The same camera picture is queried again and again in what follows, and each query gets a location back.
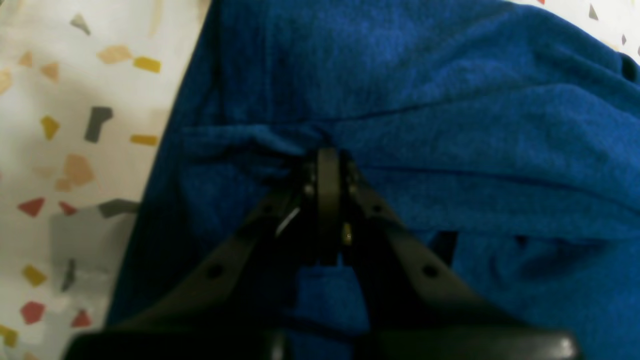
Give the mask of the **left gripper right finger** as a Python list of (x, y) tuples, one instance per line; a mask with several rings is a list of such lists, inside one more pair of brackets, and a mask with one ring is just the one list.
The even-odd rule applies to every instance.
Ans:
[(340, 151), (350, 262), (370, 330), (355, 360), (578, 360), (566, 330), (528, 325), (474, 292), (423, 245)]

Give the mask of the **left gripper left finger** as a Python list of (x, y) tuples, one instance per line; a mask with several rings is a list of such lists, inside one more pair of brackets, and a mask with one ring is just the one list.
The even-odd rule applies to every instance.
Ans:
[(160, 301), (71, 342), (67, 360), (292, 360), (279, 319), (314, 260), (321, 154), (270, 191), (231, 237)]

